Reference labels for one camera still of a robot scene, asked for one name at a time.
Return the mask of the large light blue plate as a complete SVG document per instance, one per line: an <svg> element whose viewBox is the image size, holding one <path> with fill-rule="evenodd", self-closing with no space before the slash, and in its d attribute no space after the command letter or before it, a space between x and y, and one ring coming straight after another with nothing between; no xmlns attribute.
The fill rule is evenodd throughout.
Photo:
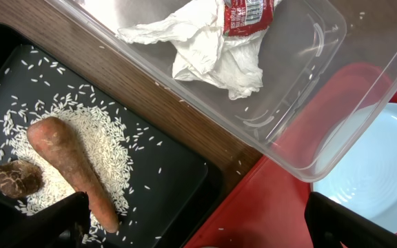
<svg viewBox="0 0 397 248"><path fill-rule="evenodd" d="M388 103L312 190L397 233L397 103Z"/></svg>

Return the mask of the brown food scrap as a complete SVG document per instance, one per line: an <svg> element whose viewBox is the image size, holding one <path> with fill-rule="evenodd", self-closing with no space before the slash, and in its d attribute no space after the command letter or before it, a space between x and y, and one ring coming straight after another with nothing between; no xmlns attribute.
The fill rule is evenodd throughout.
<svg viewBox="0 0 397 248"><path fill-rule="evenodd" d="M0 192L10 198L23 198L44 185L41 169L24 160L0 165Z"/></svg>

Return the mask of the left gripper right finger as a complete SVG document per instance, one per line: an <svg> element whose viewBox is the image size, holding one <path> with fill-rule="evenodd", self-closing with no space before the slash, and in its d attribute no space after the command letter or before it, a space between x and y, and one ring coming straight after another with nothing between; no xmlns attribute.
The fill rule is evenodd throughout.
<svg viewBox="0 0 397 248"><path fill-rule="evenodd" d="M397 248L396 234L318 192L309 195L305 222L315 248Z"/></svg>

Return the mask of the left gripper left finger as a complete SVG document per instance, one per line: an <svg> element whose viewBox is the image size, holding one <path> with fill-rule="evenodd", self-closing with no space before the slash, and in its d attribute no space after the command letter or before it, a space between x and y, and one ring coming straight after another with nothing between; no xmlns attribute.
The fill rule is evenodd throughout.
<svg viewBox="0 0 397 248"><path fill-rule="evenodd" d="M0 202L0 247L80 247L90 228L88 195L74 193L24 216Z"/></svg>

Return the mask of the orange carrot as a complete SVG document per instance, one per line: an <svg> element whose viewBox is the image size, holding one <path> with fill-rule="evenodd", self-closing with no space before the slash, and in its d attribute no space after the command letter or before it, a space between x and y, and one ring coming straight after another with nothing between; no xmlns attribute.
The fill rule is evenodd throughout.
<svg viewBox="0 0 397 248"><path fill-rule="evenodd" d="M109 233L119 230L119 219L108 193L84 154L76 132L57 117L48 117L27 128L27 139L45 161L59 171L77 192L85 192L89 209Z"/></svg>

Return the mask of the red snack wrapper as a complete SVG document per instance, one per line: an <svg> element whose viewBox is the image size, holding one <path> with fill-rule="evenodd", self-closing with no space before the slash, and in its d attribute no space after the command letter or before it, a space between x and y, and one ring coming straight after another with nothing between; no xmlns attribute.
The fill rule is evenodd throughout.
<svg viewBox="0 0 397 248"><path fill-rule="evenodd" d="M224 0L224 34L247 37L267 29L274 19L275 0Z"/></svg>

